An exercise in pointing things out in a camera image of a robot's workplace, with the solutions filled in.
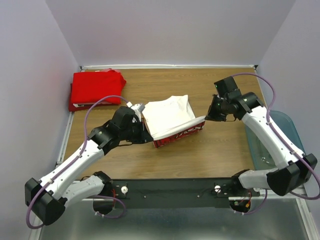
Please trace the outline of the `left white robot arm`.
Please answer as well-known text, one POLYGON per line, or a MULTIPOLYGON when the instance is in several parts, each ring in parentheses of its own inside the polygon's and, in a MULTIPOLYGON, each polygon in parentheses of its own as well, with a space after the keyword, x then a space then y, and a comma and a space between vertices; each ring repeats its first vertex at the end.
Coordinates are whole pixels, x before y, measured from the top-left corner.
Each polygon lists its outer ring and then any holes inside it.
POLYGON ((153 141, 142 119, 145 106, 142 103, 127 103, 117 109, 103 125, 84 134, 81 146, 61 165, 37 180, 30 178, 24 185, 27 205, 26 224, 34 213, 48 226, 56 222, 73 203, 98 195, 107 197, 111 191, 110 180, 105 173, 95 173, 84 181, 74 180, 90 165, 120 146, 122 141, 130 144, 145 144, 153 141))

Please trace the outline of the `white t shirt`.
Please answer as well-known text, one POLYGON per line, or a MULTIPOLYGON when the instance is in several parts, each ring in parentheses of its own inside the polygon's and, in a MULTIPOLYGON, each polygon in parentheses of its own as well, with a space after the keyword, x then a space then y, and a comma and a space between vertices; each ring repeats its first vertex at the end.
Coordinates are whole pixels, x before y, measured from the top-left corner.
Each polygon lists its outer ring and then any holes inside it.
POLYGON ((204 116, 195 116, 187 94, 150 101, 142 115, 157 149, 201 131, 206 122, 204 116))

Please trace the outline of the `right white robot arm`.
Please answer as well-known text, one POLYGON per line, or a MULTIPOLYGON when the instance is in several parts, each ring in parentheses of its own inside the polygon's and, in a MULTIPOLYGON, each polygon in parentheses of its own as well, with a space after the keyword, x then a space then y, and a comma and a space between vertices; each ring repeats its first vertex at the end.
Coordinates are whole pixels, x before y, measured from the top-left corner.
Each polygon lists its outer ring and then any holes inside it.
POLYGON ((231 179, 230 191, 241 196, 248 189, 272 190, 279 196, 292 193, 314 174, 318 163, 313 154, 305 154, 277 126, 259 97, 248 92, 242 94, 233 76, 214 83, 213 95, 205 120, 225 122, 228 115, 242 121, 260 140, 271 155, 275 168, 243 170, 231 179))

